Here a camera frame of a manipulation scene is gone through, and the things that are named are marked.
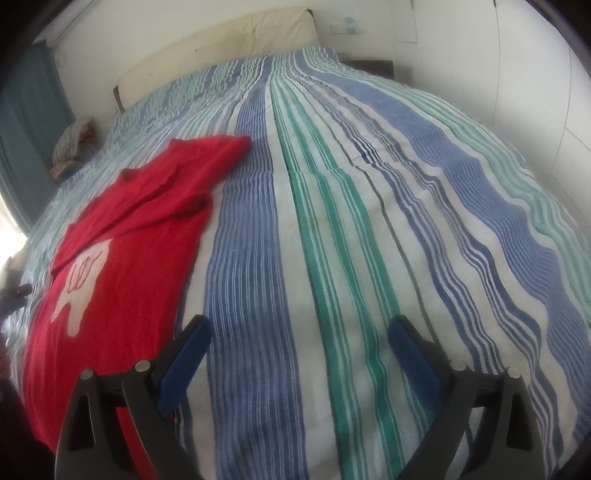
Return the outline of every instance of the nightstand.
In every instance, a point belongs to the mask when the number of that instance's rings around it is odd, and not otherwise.
[[[392,60],[342,59],[340,62],[356,70],[361,70],[362,72],[367,72],[371,73],[372,75],[394,80],[394,62]]]

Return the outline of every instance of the blue gripper pad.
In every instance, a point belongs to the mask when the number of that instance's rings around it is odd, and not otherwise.
[[[402,324],[394,319],[388,327],[388,343],[419,401],[425,408],[441,410],[441,382]]]
[[[212,341],[211,321],[203,318],[178,352],[160,381],[156,408],[162,416],[177,408]]]

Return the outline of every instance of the striped bedspread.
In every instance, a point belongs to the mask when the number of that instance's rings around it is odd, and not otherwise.
[[[519,369],[548,475],[566,461],[591,429],[589,247],[510,145],[323,48],[196,72],[115,122],[30,239],[15,360],[88,201],[171,138],[222,133],[252,148],[214,192],[177,325],[215,326],[177,415],[205,478],[396,478],[433,420],[388,347],[398,313],[450,359]]]

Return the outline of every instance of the wall socket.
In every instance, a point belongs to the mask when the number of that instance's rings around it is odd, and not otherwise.
[[[365,25],[358,23],[332,24],[330,26],[330,33],[333,35],[359,35],[365,32]]]

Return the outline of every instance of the metal screw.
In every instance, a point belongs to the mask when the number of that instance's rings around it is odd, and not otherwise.
[[[451,366],[456,372],[461,372],[466,369],[466,364],[461,360],[452,360]]]
[[[511,377],[511,378],[519,378],[521,376],[521,373],[519,370],[517,370],[516,368],[513,367],[509,367],[507,369],[507,374]]]
[[[138,372],[147,372],[151,366],[152,363],[150,363],[150,360],[140,360],[135,364],[135,370]]]
[[[91,368],[85,368],[82,373],[80,374],[80,378],[82,380],[88,380],[90,377],[92,377],[93,375],[93,371]]]

